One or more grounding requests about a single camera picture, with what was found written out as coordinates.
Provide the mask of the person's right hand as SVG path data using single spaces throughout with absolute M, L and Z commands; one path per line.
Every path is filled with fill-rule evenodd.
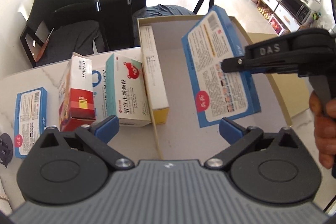
M 326 114 L 317 94 L 312 92 L 309 98 L 309 107 L 314 115 L 314 137 L 318 149 L 319 162 L 326 169 L 334 165 L 336 152 L 336 124 L 335 124 L 335 100 L 326 104 Z

